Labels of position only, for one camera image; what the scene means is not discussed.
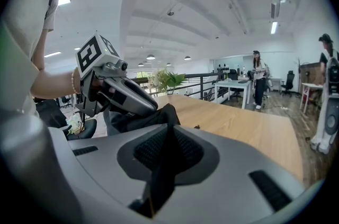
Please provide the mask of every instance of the robotic hand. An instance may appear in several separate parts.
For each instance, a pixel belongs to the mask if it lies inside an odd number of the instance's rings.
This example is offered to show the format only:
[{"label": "robotic hand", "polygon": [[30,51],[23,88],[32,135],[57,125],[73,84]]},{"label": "robotic hand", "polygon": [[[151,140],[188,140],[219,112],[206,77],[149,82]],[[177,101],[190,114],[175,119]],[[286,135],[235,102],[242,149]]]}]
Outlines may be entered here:
[{"label": "robotic hand", "polygon": [[[110,41],[95,33],[76,54],[84,102],[76,107],[90,117],[114,105],[118,110],[140,116],[154,113],[158,105],[138,84],[126,77],[128,64],[119,58]],[[93,79],[103,81],[101,90]]]}]

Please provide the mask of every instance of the white robot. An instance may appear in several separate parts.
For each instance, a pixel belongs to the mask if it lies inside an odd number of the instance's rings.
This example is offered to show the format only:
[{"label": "white robot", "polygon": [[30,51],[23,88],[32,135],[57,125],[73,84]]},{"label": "white robot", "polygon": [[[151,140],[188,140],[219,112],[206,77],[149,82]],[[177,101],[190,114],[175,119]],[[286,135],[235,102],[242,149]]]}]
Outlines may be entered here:
[{"label": "white robot", "polygon": [[339,62],[335,57],[327,59],[322,109],[317,132],[311,140],[311,148],[323,154],[328,153],[339,128]]}]

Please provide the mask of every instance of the black office chair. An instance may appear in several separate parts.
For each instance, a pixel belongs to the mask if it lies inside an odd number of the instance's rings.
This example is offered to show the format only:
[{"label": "black office chair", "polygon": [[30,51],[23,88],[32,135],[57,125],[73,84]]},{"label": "black office chair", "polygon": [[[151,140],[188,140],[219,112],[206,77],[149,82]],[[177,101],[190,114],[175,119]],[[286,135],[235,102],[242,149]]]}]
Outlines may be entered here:
[{"label": "black office chair", "polygon": [[69,105],[72,105],[72,104],[70,103],[70,98],[61,97],[61,101],[62,101],[63,103],[65,103],[65,105],[63,105],[64,108],[66,108],[66,107],[69,106]]},{"label": "black office chair", "polygon": [[84,123],[84,130],[77,135],[68,135],[71,125],[67,125],[66,117],[59,109],[54,100],[44,100],[36,104],[40,119],[48,126],[59,128],[67,140],[91,138],[96,130],[96,120],[87,120]]},{"label": "black office chair", "polygon": [[292,97],[290,90],[293,88],[294,78],[295,78],[295,74],[293,73],[293,70],[290,70],[287,74],[286,85],[284,85],[284,81],[282,81],[281,87],[285,88],[285,91],[283,91],[282,95],[289,94],[290,97]]},{"label": "black office chair", "polygon": [[[229,70],[229,74],[228,74],[228,78],[232,79],[232,80],[238,80],[238,72],[234,69],[230,69]],[[244,91],[241,88],[231,88],[231,91],[233,91],[233,95],[231,96],[236,97],[236,98],[242,98],[242,96],[240,95],[241,91]]]}]

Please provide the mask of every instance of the potted plant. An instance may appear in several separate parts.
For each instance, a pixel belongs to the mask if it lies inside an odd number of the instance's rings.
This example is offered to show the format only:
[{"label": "potted plant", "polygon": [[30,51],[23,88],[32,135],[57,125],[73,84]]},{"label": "potted plant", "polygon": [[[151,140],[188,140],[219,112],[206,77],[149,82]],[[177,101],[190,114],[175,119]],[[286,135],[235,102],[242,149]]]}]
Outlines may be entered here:
[{"label": "potted plant", "polygon": [[148,77],[148,87],[157,87],[159,92],[173,94],[174,89],[180,86],[185,79],[185,74],[175,74],[166,69],[159,70]]}]

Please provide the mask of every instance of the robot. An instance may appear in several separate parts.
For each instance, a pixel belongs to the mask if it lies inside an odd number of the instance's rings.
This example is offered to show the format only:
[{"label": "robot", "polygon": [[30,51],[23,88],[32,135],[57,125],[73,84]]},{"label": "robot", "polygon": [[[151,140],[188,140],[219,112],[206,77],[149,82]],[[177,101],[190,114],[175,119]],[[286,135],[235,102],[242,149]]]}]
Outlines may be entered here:
[{"label": "robot", "polygon": [[[116,111],[147,116],[154,113],[158,105],[139,85],[126,77],[128,64],[119,58],[113,45],[95,33],[76,54],[81,78],[83,103],[76,107],[90,117],[114,105]],[[93,78],[103,81],[102,90],[92,88]]]},{"label": "robot", "polygon": [[339,62],[328,58],[326,80],[323,88],[323,103],[317,132],[311,140],[311,148],[327,154],[339,129]]}]

